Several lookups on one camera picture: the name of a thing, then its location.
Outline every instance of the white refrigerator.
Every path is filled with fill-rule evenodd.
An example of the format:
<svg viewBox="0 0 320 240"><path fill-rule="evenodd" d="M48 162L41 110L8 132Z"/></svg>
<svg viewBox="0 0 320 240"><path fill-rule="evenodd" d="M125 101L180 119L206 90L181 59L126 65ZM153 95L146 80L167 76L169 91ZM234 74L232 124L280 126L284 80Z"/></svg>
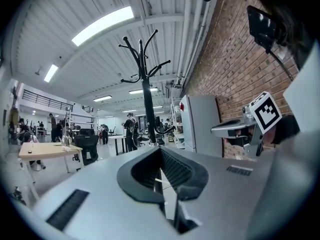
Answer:
<svg viewBox="0 0 320 240"><path fill-rule="evenodd" d="M180 102L184 148L199 154L222 157L222 138L211 134L220 123L214 96L187 96Z"/></svg>

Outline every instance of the vent grille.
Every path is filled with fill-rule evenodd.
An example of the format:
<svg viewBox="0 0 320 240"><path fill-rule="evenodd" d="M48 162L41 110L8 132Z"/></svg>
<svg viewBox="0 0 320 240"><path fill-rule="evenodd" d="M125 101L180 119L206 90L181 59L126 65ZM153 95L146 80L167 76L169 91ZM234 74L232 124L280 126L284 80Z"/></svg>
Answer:
<svg viewBox="0 0 320 240"><path fill-rule="evenodd" d="M235 166L235 165L229 166L226 170L231 173L240 174L243 176L250 176L250 174L253 171L253 169L251 169L251 168L243 168L243 167L239 167L239 166Z"/></svg>
<svg viewBox="0 0 320 240"><path fill-rule="evenodd" d="M47 223L57 230L64 230L81 204L88 196L88 192L76 189L63 204L47 219Z"/></svg>

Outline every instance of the backpack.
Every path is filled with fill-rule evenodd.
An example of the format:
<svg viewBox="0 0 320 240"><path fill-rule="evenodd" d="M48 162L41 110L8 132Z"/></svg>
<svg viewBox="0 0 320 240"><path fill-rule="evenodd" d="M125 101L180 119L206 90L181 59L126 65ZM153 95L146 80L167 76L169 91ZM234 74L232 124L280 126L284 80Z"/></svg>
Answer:
<svg viewBox="0 0 320 240"><path fill-rule="evenodd" d="M134 132L137 132L139 126L138 126L138 121L134 120L133 118L130 118L131 120L131 123L130 123L130 133L134 133Z"/></svg>

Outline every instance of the black vent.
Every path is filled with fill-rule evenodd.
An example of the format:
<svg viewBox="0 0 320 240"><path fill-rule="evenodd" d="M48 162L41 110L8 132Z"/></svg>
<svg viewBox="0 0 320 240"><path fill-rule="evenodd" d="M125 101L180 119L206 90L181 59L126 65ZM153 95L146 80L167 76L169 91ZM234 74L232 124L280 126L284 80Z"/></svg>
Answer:
<svg viewBox="0 0 320 240"><path fill-rule="evenodd" d="M186 183L193 175L192 168L179 161L174 156L170 155L168 152L162 150L162 170L164 175L172 185L174 190L177 190L177 187Z"/></svg>
<svg viewBox="0 0 320 240"><path fill-rule="evenodd" d="M235 167L233 165L229 166L227 171L232 172L234 174L240 174L244 176L250 176L252 169L245 169L245 168L240 168L240 167Z"/></svg>
<svg viewBox="0 0 320 240"><path fill-rule="evenodd" d="M68 198L59 206L59 208L46 220L57 230L64 230L73 215L85 201L89 192L76 189Z"/></svg>

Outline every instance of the brick wall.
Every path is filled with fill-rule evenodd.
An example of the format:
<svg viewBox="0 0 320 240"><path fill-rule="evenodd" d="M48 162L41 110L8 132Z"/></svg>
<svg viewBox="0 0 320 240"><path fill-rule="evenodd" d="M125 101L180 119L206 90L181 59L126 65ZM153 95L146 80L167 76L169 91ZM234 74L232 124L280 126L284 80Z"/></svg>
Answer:
<svg viewBox="0 0 320 240"><path fill-rule="evenodd" d="M291 112L283 97L290 80L249 34L249 5L263 10L258 0L217 0L202 51L183 91L191 96L214 95L222 122L242 117L243 106L263 91L271 93L283 115ZM282 62L295 77L297 68L289 52ZM243 155L242 147L224 145L225 158L246 159Z"/></svg>

